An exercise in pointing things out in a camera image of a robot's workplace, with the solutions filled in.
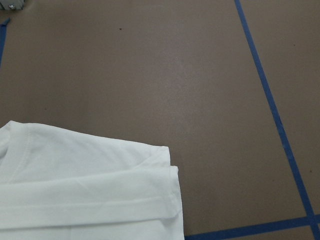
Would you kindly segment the white long-sleeve printed shirt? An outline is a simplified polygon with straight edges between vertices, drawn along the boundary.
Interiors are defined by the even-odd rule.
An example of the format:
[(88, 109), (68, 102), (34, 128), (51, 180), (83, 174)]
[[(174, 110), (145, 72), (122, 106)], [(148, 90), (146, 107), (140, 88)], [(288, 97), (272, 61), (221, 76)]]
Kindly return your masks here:
[(3, 240), (182, 240), (166, 146), (39, 123), (0, 130)]

